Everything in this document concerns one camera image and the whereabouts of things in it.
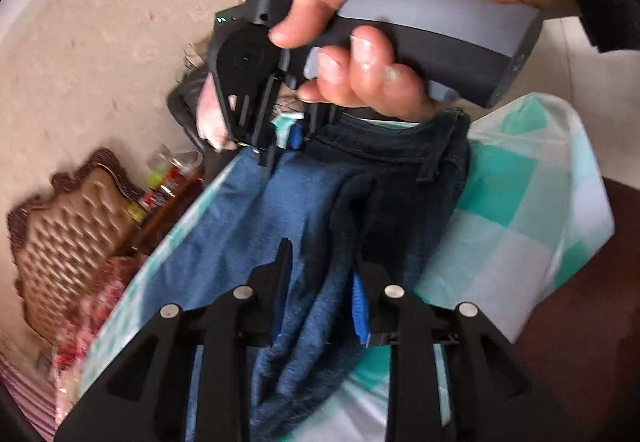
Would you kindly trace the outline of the blue denim jeans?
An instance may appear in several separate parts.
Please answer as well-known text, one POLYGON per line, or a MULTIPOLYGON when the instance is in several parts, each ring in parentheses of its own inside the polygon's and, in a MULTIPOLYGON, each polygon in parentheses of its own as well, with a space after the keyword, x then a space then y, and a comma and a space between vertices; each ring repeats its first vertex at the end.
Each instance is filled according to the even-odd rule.
POLYGON ((145 287, 142 314, 195 309, 293 246, 280 337, 257 354, 250 434, 275 441, 340 388, 363 358, 352 327, 352 272, 383 266, 418 284, 468 179, 469 116, 446 109, 405 130, 343 117, 271 174, 242 153, 198 223, 145 287))

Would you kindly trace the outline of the red floral bed blanket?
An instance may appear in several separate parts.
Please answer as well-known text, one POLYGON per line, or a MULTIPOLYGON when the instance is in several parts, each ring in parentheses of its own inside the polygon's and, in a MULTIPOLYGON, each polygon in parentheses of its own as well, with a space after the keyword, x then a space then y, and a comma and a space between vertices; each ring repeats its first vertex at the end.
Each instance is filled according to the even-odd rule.
POLYGON ((143 253, 108 258, 63 315, 55 334, 51 370, 55 425, 62 424, 77 402, 81 372, 91 344, 147 258, 143 253))

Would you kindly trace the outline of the pink striped curtain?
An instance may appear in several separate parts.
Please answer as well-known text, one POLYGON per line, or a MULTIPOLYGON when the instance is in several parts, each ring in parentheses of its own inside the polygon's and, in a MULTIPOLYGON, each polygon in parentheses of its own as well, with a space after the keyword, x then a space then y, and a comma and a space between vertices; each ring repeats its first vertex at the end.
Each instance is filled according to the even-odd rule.
POLYGON ((56 407, 50 384, 40 384, 29 377, 4 354, 1 354, 1 381, 40 436, 52 441, 56 430, 56 407))

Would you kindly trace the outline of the dark wooden nightstand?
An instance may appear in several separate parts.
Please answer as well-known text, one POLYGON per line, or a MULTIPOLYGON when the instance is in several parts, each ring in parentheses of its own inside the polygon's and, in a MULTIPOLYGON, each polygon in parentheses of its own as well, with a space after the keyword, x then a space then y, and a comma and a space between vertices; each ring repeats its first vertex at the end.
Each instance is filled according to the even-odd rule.
POLYGON ((136 253, 150 255, 178 223, 186 210, 198 199, 203 188, 204 170, 199 167, 177 189, 175 197, 170 197, 168 202, 134 230, 119 248, 117 254, 130 255, 130 257, 136 253))

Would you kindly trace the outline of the teal checkered tablecloth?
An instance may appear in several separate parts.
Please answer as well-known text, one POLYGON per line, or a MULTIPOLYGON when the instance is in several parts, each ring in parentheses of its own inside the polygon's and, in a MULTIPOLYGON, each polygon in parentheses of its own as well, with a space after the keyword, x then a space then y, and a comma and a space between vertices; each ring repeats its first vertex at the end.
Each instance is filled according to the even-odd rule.
MULTIPOLYGON (((559 97, 529 94, 471 124, 472 167, 435 261, 418 294, 436 305, 472 301, 513 341, 543 298, 577 274, 614 233, 596 156, 578 113, 559 97)), ((144 262, 89 349, 78 400, 132 339, 144 319, 151 284, 177 290, 164 275, 174 252, 191 244, 209 211, 231 197, 248 167, 232 160, 144 262)), ((336 394, 283 441, 383 441, 387 349, 374 349, 336 394)))

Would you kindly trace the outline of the tufted brown leather headboard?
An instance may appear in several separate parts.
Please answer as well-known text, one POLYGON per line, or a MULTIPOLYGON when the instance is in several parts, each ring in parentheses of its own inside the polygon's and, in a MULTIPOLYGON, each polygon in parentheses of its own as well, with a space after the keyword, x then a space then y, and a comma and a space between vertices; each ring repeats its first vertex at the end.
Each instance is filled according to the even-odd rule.
POLYGON ((48 344, 104 261, 126 245, 134 231, 128 208, 143 194, 107 148, 74 172, 53 174, 51 186, 6 216, 23 317, 48 344))

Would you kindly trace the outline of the clutter of nightstand items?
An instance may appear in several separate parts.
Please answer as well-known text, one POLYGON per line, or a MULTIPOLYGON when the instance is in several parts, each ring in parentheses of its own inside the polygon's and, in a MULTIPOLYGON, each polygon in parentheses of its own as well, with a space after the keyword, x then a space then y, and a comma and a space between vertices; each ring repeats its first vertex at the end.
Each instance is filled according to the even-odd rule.
POLYGON ((198 172, 202 163, 203 154, 200 150, 171 151, 165 145, 156 150, 146 162, 149 170, 146 176, 148 188, 127 209, 134 223, 142 225, 153 213, 175 199, 178 191, 198 172))

